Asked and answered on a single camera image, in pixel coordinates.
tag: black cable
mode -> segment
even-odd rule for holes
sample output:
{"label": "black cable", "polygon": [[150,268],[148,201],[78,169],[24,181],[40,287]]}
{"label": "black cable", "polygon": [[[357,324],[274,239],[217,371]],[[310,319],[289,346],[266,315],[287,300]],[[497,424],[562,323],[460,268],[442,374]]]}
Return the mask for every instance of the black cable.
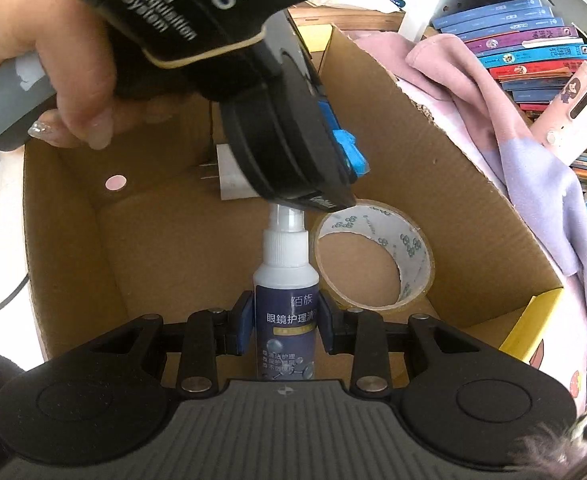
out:
{"label": "black cable", "polygon": [[29,282],[29,275],[27,274],[22,281],[20,282],[20,284],[16,287],[16,289],[14,289],[14,291],[7,296],[7,298],[5,298],[4,300],[2,300],[0,302],[0,311],[2,309],[4,309],[8,304],[11,303],[11,301],[19,294],[19,292],[25,288],[25,285],[27,285],[27,282]]}

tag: spray bottle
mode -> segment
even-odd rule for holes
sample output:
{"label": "spray bottle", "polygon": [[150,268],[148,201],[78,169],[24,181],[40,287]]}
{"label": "spray bottle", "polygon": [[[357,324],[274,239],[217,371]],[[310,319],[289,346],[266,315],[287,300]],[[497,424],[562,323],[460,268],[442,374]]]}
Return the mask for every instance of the spray bottle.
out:
{"label": "spray bottle", "polygon": [[263,252],[254,274],[258,378],[313,379],[319,278],[304,212],[272,204]]}

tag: white floor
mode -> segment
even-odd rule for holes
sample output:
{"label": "white floor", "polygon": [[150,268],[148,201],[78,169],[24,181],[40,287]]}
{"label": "white floor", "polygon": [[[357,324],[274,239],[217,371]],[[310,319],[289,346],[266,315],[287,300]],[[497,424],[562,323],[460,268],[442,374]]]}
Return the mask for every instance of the white floor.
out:
{"label": "white floor", "polygon": [[[0,302],[27,273],[22,223],[22,150],[0,153]],[[29,285],[0,311],[0,354],[27,370],[42,364]]]}

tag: tape roll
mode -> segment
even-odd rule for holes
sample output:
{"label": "tape roll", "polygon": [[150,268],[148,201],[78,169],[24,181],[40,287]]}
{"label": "tape roll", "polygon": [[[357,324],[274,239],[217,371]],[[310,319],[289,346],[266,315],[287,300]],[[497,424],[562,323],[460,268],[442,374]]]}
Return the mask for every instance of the tape roll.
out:
{"label": "tape roll", "polygon": [[[362,235],[383,247],[391,255],[400,276],[400,294],[395,303],[373,306],[347,297],[331,281],[322,260],[320,239],[336,233]],[[358,200],[353,207],[326,215],[313,229],[311,254],[318,272],[336,303],[368,310],[406,308],[429,291],[435,275],[431,247],[422,230],[407,215],[392,206],[372,200]]]}

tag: pink cloth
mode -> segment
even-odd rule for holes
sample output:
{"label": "pink cloth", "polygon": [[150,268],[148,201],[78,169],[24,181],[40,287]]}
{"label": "pink cloth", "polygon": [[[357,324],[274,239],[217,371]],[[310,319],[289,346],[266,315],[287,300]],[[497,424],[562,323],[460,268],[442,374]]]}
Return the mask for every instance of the pink cloth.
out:
{"label": "pink cloth", "polygon": [[587,300],[587,208],[573,171],[533,138],[525,120],[456,36],[418,44],[395,32],[356,41],[387,70],[437,100],[451,99],[510,201]]}

